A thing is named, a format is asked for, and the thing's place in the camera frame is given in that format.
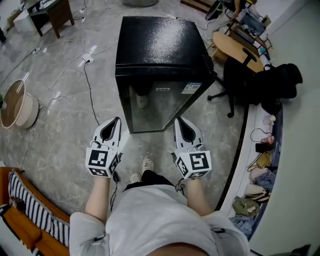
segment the chair base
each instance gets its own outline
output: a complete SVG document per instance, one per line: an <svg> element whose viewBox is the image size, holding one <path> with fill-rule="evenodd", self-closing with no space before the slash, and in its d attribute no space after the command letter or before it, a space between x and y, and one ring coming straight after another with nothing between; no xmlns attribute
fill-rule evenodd
<svg viewBox="0 0 320 256"><path fill-rule="evenodd" d="M218 81L222 86L224 86L224 82L219 77L216 77L215 80ZM231 112L227 114L227 117L232 118L235 115L235 99L234 99L233 95L229 94L225 90L225 91L220 92L216 95L209 95L207 99L208 99L208 101L211 101L214 98L222 97L225 95L228 95L228 97L229 97L229 104L230 104L230 110L231 110Z"/></svg>

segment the foot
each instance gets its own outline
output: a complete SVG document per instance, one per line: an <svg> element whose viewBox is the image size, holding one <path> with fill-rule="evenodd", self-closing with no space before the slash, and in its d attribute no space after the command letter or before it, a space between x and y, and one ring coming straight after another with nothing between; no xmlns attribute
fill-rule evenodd
<svg viewBox="0 0 320 256"><path fill-rule="evenodd" d="M149 158L145 157L142 161L142 174L144 174L145 170L150 170L154 172L155 165L154 162Z"/></svg>
<svg viewBox="0 0 320 256"><path fill-rule="evenodd" d="M141 182L141 174L140 173L133 173L130 176L130 183L136 183L136 182Z"/></svg>
<svg viewBox="0 0 320 256"><path fill-rule="evenodd" d="M148 96L139 96L138 94L136 95L136 103L138 105L139 109L144 109L148 105Z"/></svg>

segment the marble floor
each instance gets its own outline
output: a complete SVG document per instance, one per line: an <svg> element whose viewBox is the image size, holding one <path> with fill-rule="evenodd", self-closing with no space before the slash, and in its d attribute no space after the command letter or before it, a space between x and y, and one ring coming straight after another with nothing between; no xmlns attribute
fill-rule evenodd
<svg viewBox="0 0 320 256"><path fill-rule="evenodd" d="M94 61L86 65L86 72L98 120L102 123L114 116L122 120L122 138L126 139L126 144L117 166L121 178L118 193L125 188L130 175L140 171L145 155L153 159L156 172L173 184L181 178L171 156L175 149L173 127L164 132L129 134L115 80L115 44L123 16L183 17L206 28L203 13L179 2L160 0L152 7L132 8L122 5L119 0L86 0L85 13L80 14L83 1L70 0L73 17L86 17L83 26L80 20L76 20L74 26L67 22L60 30L59 40L52 29L43 37L12 29L7 35L8 41L0 45L0 82L9 75L1 83L0 94L3 95L12 82L29 73L26 91L43 106L32 128L0 128L0 160L12 167L20 168L23 164L31 182L66 213L82 211L93 186L92 176L85 168L85 152L97 123L84 65L80 65L81 58L77 58L83 52L83 45L76 39L82 39L83 35L86 52L93 46L96 46L93 54L111 47L94 55ZM212 36L210 25L208 30L199 29L199 32L204 39ZM36 47L40 50L10 73ZM215 70L222 77L223 67L215 63ZM227 97L207 101L208 95L221 90L221 86L214 83L183 114L199 127L211 152L212 172L203 179L206 196L213 208L228 178L244 117L242 107L235 108L233 118L227 117L230 110Z"/></svg>

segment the wall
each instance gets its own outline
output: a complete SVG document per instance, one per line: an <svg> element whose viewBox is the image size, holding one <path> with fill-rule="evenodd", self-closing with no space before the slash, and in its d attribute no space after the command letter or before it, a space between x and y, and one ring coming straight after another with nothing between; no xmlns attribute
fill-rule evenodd
<svg viewBox="0 0 320 256"><path fill-rule="evenodd" d="M294 63L303 84L283 106L283 138L271 199L250 246L262 254L320 245L320 2L311 0L270 38L272 63Z"/></svg>
<svg viewBox="0 0 320 256"><path fill-rule="evenodd" d="M8 28L7 19L11 13L20 8L20 0L2 0L0 1L0 28L5 31Z"/></svg>
<svg viewBox="0 0 320 256"><path fill-rule="evenodd" d="M256 10L261 16L268 15L271 24L262 36L273 34L298 12L309 0L258 0Z"/></svg>

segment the black mini fridge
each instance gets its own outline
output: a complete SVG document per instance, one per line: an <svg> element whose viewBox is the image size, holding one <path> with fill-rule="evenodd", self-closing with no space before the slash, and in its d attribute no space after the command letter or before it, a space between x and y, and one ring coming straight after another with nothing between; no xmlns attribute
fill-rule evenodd
<svg viewBox="0 0 320 256"><path fill-rule="evenodd" d="M115 79L130 133L166 129L214 82L215 75L193 22L123 17Z"/></svg>

